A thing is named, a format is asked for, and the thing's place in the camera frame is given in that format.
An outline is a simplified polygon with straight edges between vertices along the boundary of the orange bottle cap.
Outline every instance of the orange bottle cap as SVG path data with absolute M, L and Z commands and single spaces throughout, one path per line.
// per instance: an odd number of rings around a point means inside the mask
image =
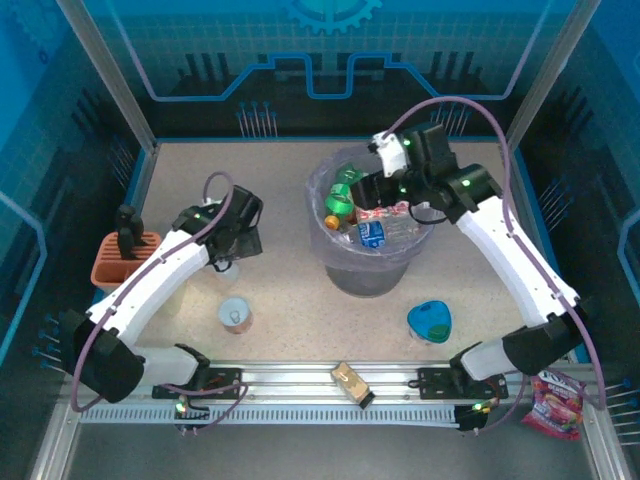
M 335 215 L 328 215 L 324 219 L 324 224 L 331 230 L 337 230 L 338 228 L 340 228 L 340 219 Z

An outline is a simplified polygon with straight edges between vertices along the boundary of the wire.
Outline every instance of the wire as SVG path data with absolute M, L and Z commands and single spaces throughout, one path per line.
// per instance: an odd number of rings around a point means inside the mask
M 478 436 L 480 432 L 485 434 L 487 432 L 490 432 L 494 428 L 498 428 L 500 425 L 505 423 L 511 417 L 511 415 L 513 415 L 513 413 L 516 411 L 516 408 L 518 408 L 518 405 L 522 401 L 522 397 L 524 397 L 524 390 L 525 388 L 527 388 L 528 379 L 529 377 L 527 377 L 524 374 L 522 375 L 522 383 L 520 384 L 520 391 L 518 392 L 518 395 L 516 395 L 516 399 L 513 401 L 513 404 L 511 405 L 511 407 L 509 407 L 509 410 L 507 410 L 507 413 L 505 413 L 502 417 L 500 417 L 497 421 L 493 422 L 491 425 L 487 425 L 482 429 L 474 430 L 476 436 Z
M 189 410 L 194 410 L 196 412 L 208 412 L 209 409 L 207 407 L 196 407 L 189 400 L 187 400 L 187 408 Z
M 489 385 L 492 389 L 493 389 L 493 396 L 494 398 L 491 400 L 496 401 L 496 407 L 500 405 L 500 391 L 498 390 L 498 387 L 496 387 L 496 384 L 493 382 L 493 380 L 491 380 L 490 378 L 487 378 L 484 383 L 486 383 L 487 385 Z
M 213 228 L 215 228 L 216 224 L 227 213 L 227 210 L 229 209 L 229 206 L 231 205 L 231 200 L 233 198 L 233 189 L 234 189 L 233 179 L 231 178 L 231 175 L 229 175 L 227 172 L 214 172 L 214 173 L 212 173 L 211 175 L 209 175 L 209 177 L 207 178 L 207 180 L 205 182 L 205 192 L 204 192 L 205 195 L 207 194 L 207 190 L 209 188 L 209 184 L 211 183 L 211 180 L 213 180 L 215 177 L 224 177 L 228 182 L 229 188 L 227 190 L 227 195 L 226 195 L 226 197 L 225 197 L 225 199 L 224 199 L 224 201 L 222 203 L 222 207 L 220 208 L 220 211 L 218 211 L 216 216 L 213 218 L 213 220 L 211 220 L 211 222 L 209 222 L 202 230 L 200 230 L 195 235 L 192 235 L 191 237 L 189 237 L 185 241 L 183 241 L 183 242 L 179 243 L 178 245 L 176 245 L 175 247 L 169 249 L 165 254 L 160 255 L 160 257 L 156 258 L 153 262 L 151 262 L 149 265 L 147 265 L 142 271 L 136 272 L 134 274 L 133 278 L 131 278 L 130 282 L 128 284 L 126 284 L 126 286 L 122 290 L 122 292 L 120 292 L 118 294 L 118 296 L 115 298 L 115 300 L 113 301 L 111 306 L 107 309 L 107 311 L 102 316 L 102 318 L 98 321 L 98 323 L 96 323 L 95 327 L 93 327 L 93 330 L 91 331 L 91 333 L 87 337 L 87 341 L 82 346 L 82 350 L 80 351 L 80 355 L 78 355 L 78 361 L 76 362 L 76 366 L 75 366 L 75 369 L 73 371 L 73 382 L 72 382 L 72 385 L 71 385 L 71 401 L 70 401 L 70 403 L 71 403 L 71 409 L 74 412 L 78 412 L 78 413 L 86 412 L 87 410 L 89 410 L 91 407 L 93 407 L 94 405 L 96 405 L 98 402 L 100 402 L 103 399 L 103 397 L 101 395 L 98 395 L 96 398 L 91 400 L 86 405 L 80 406 L 78 404 L 78 389 L 80 387 L 80 377 L 82 375 L 82 370 L 84 369 L 84 364 L 85 364 L 85 362 L 87 360 L 87 357 L 89 355 L 89 351 L 91 350 L 91 347 L 93 346 L 94 342 L 96 341 L 96 338 L 98 337 L 98 334 L 102 331 L 102 327 L 104 327 L 104 325 L 107 323 L 107 321 L 113 315 L 115 315 L 115 313 L 117 312 L 118 307 L 122 304 L 123 300 L 127 297 L 127 295 L 129 295 L 129 293 L 135 288 L 135 286 L 138 283 L 140 283 L 140 281 L 145 276 L 147 276 L 147 274 L 149 274 L 158 265 L 164 263 L 167 260 L 167 258 L 169 258 L 172 255 L 176 254 L 177 252 L 182 250 L 187 245 L 189 245 L 191 243 L 194 243 L 194 242 L 197 242 L 200 238 L 202 238 L 205 235 L 207 235 L 211 230 L 213 230 Z
M 202 420 L 204 418 L 209 417 L 209 415 L 211 415 L 211 411 L 208 408 L 198 408 L 198 409 L 192 408 L 192 410 L 196 410 L 198 412 L 205 412 L 205 413 L 202 413 L 197 417 L 189 417 L 188 419 L 184 419 L 184 420 Z
M 554 375 L 560 377 L 565 382 L 571 384 L 577 390 L 578 395 L 580 395 L 583 399 L 585 399 L 591 405 L 595 405 L 595 399 L 587 393 L 585 388 L 582 385 L 580 385 L 580 382 L 578 380 L 576 380 L 575 378 L 571 378 L 566 373 L 562 373 L 560 370 L 556 370 L 555 368 L 545 368 L 545 370 L 547 372 L 553 373 Z
M 582 321 L 578 313 L 575 311 L 575 309 L 564 297 L 560 288 L 558 288 L 558 286 L 555 284 L 553 279 L 546 272 L 542 264 L 538 262 L 534 254 L 525 245 L 523 240 L 514 232 L 513 223 L 509 215 L 509 212 L 510 212 L 509 198 L 511 197 L 511 155 L 510 155 L 509 145 L 507 144 L 507 139 L 496 118 L 491 114 L 491 112 L 489 112 L 489 110 L 487 110 L 485 107 L 483 107 L 479 103 L 474 102 L 473 100 L 469 100 L 468 98 L 464 98 L 464 97 L 446 95 L 442 97 L 436 97 L 436 98 L 431 98 L 429 100 L 425 100 L 411 107 L 402 116 L 400 116 L 400 118 L 398 118 L 398 120 L 396 120 L 393 125 L 391 125 L 389 130 L 385 132 L 382 138 L 384 139 L 389 135 L 391 135 L 393 132 L 395 132 L 400 125 L 402 125 L 411 115 L 413 115 L 418 110 L 428 107 L 430 105 L 436 105 L 436 104 L 445 103 L 445 102 L 457 102 L 457 103 L 463 103 L 465 105 L 470 106 L 471 108 L 479 112 L 489 122 L 489 124 L 495 131 L 496 136 L 498 137 L 498 142 L 500 143 L 500 149 L 501 149 L 500 153 L 502 155 L 502 160 L 504 163 L 504 186 L 503 186 L 504 194 L 502 198 L 502 216 L 504 219 L 504 223 L 507 227 L 507 231 L 511 235 L 511 238 L 513 238 L 513 240 L 516 242 L 518 247 L 520 247 L 520 250 L 522 250 L 522 252 L 529 259 L 531 264 L 538 271 L 538 273 L 540 273 L 540 275 L 546 282 L 547 286 L 551 289 L 553 295 L 558 299 L 562 307 L 569 313 L 569 316 L 576 324 L 576 327 L 578 327 L 578 330 L 580 331 L 580 335 L 582 336 L 584 344 L 587 347 L 587 351 L 589 352 L 589 356 L 591 357 L 591 363 L 593 364 L 595 374 L 596 374 L 596 381 L 598 383 L 599 401 L 597 404 L 594 402 L 593 406 L 598 410 L 604 410 L 607 406 L 607 399 L 605 394 L 605 383 L 604 383 L 604 375 L 602 373 L 602 365 L 600 364 L 598 352 L 596 351 L 596 347 L 593 343 L 593 340 L 591 339 L 591 336 L 589 335 L 587 327 L 585 326 L 584 322 Z
M 240 405 L 240 402 L 242 402 L 242 400 L 244 400 L 244 397 L 247 395 L 247 392 L 249 391 L 249 384 L 245 383 L 245 382 L 239 382 L 239 383 L 235 383 L 233 385 L 227 385 L 225 387 L 214 388 L 212 390 L 201 390 L 201 391 L 183 390 L 180 387 L 176 387 L 175 385 L 170 385 L 170 384 L 164 384 L 164 385 L 162 385 L 162 387 L 166 388 L 167 390 L 171 390 L 172 392 L 181 393 L 183 395 L 191 395 L 191 396 L 194 396 L 194 397 L 203 397 L 203 396 L 206 396 L 206 395 L 214 395 L 216 393 L 222 393 L 222 392 L 226 392 L 226 391 L 229 391 L 229 390 L 236 390 L 236 389 L 238 389 L 240 387 L 243 387 L 242 392 L 240 393 L 238 398 L 218 418 L 216 418 L 213 422 L 207 423 L 206 425 L 204 425 L 204 426 L 202 426 L 200 428 L 197 428 L 197 425 L 185 425 L 184 426 L 185 428 L 181 430 L 183 435 L 187 431 L 192 431 L 194 435 L 197 435 L 200 430 L 204 430 L 204 429 L 211 428 L 211 427 L 214 427 L 214 426 L 218 425 L 220 422 L 222 422 L 222 420 L 227 418 L 231 414 L 231 412 L 233 412 L 236 409 L 236 407 L 238 405 Z
M 415 215 L 413 214 L 411 205 L 409 205 L 409 215 L 411 215 L 411 218 L 413 218 L 413 220 L 415 222 L 418 222 L 420 225 L 438 225 L 440 223 L 444 223 L 447 221 L 447 217 L 439 218 L 438 220 L 420 220 L 419 218 L 416 218 Z

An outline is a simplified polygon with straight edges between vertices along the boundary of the black bracket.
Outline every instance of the black bracket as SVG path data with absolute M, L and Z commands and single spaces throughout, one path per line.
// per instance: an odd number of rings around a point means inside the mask
M 420 391 L 420 400 L 490 400 L 509 398 L 504 375 L 494 375 L 483 381 L 462 384 L 455 381 L 452 368 L 419 368 L 418 379 L 409 382 L 410 388 Z
M 190 383 L 187 385 L 181 385 L 181 388 L 185 390 L 212 390 L 214 388 L 233 385 L 234 383 L 237 384 L 241 381 L 242 370 L 240 368 L 209 367 L 204 370 L 203 373 L 199 376 L 199 383 L 201 385 L 199 388 L 190 386 Z M 240 397 L 240 390 L 240 388 L 236 388 L 234 390 L 227 390 L 226 392 L 213 395 L 193 397 L 193 400 L 237 400 Z M 151 398 L 155 398 L 157 400 L 176 400 L 179 396 L 179 393 L 167 390 L 160 385 L 156 385 L 155 387 L 153 387 L 153 390 L 151 392 Z
M 456 406 L 454 413 L 456 423 L 460 425 L 458 430 L 461 432 L 468 432 L 476 428 L 481 430 L 487 425 L 487 420 L 489 420 L 488 413 L 477 412 L 473 407 L 468 405 Z

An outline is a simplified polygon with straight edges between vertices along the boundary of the glass panel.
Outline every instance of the glass panel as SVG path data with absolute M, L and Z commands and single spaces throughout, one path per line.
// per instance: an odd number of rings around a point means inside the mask
M 600 355 L 638 381 L 640 8 L 623 3 L 600 6 L 521 150 Z
M 87 5 L 157 135 L 272 137 L 370 134 L 441 94 L 482 100 L 506 127 L 573 1 Z M 414 120 L 489 133 L 470 115 Z
M 0 2 L 0 64 L 0 433 L 10 439 L 0 465 L 8 480 L 30 473 L 63 378 L 55 319 L 91 303 L 95 252 L 113 229 L 139 146 L 54 1 Z

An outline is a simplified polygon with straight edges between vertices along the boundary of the blue lid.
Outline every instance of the blue lid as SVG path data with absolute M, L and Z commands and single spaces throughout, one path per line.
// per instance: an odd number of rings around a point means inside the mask
M 451 335 L 452 321 L 449 307 L 432 300 L 414 307 L 407 315 L 409 327 L 423 340 L 444 343 Z

